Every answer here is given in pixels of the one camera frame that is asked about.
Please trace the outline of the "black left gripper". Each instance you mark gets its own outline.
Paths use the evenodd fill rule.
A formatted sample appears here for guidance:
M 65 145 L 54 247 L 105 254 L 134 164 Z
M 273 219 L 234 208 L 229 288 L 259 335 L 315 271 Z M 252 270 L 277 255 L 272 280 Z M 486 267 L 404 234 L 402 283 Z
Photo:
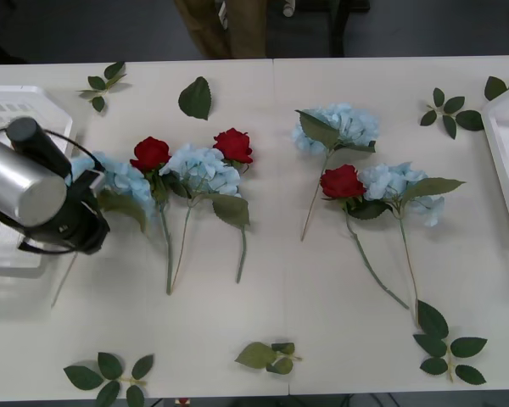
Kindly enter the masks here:
M 80 253 L 95 254 L 109 233 L 109 224 L 97 202 L 68 200 L 65 205 L 64 244 Z

